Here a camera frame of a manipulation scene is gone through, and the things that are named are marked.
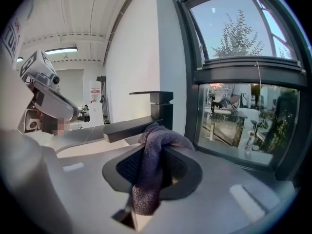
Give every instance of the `black window frame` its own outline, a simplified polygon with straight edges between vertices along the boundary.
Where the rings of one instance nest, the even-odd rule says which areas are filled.
[[[257,60],[263,85],[271,84],[299,90],[299,111],[295,119],[296,125],[288,150],[283,154],[274,155],[276,157],[273,156],[270,166],[262,166],[223,156],[200,146],[195,147],[199,151],[225,157],[245,169],[272,172],[278,180],[293,180],[312,144],[312,110],[310,110],[312,107],[312,57],[309,51],[308,38],[300,23],[283,0],[259,0],[266,10],[271,12],[271,16],[280,27],[286,43],[295,52],[297,60],[274,57],[276,56],[275,49],[273,57],[241,56],[201,61],[199,46],[204,42],[199,43],[197,40],[196,27],[198,26],[187,6],[190,1],[196,2],[196,0],[174,0],[180,21],[186,59],[187,115],[185,136],[192,143],[196,142],[196,134],[198,134],[198,128],[201,124],[199,115],[203,105],[203,102],[200,101],[201,96],[199,95],[202,92],[199,85],[216,82],[258,83],[259,80],[254,79],[257,77],[255,72],[258,72],[258,69],[257,67],[251,69],[252,63]],[[253,1],[260,12],[262,8],[256,0]],[[268,33],[271,34],[269,38],[272,43],[273,35],[268,23],[265,23],[265,26]],[[227,77],[226,71],[233,69],[235,69],[235,77]]]

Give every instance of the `window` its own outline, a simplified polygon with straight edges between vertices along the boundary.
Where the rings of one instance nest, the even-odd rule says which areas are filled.
[[[198,146],[263,165],[286,152],[298,113],[296,89],[214,83],[202,84],[200,90],[203,110]]]
[[[274,44],[276,46],[276,54],[277,57],[281,57],[281,58],[287,58],[287,59],[292,59],[293,55],[291,53],[291,51],[289,50],[289,48],[287,48],[280,40],[278,40],[277,38],[273,37],[274,40]]]
[[[270,14],[270,12],[267,10],[263,10],[263,13],[264,13],[265,18],[268,21],[271,32],[273,34],[277,35],[278,37],[280,37],[283,41],[286,41],[281,29],[278,27],[276,21],[274,20],[274,18]]]
[[[210,0],[191,12],[210,59],[273,56],[267,29],[252,0]]]

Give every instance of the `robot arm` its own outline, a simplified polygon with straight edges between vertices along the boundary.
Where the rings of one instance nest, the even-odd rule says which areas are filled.
[[[51,129],[42,128],[43,124],[53,119],[64,123],[77,119],[78,107],[66,99],[59,92],[59,77],[46,55],[38,50],[21,67],[19,76],[26,81],[30,78],[28,87],[34,93],[34,97],[25,111],[24,117],[19,124],[22,133],[43,130],[50,132]]]

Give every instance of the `towel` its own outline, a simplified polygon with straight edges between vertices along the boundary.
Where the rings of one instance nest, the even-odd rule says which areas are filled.
[[[160,153],[163,145],[174,145],[194,150],[192,143],[183,135],[171,131],[158,123],[149,125],[140,137],[139,143],[146,143],[139,177],[132,189],[134,211],[138,215],[153,215],[159,206],[163,172]]]

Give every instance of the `fluorescent light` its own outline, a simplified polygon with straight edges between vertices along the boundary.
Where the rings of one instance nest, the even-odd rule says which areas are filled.
[[[52,55],[52,54],[60,54],[60,53],[68,53],[68,52],[77,52],[77,48],[73,47],[73,48],[62,48],[62,49],[51,49],[51,50],[47,50],[45,53],[47,55]]]

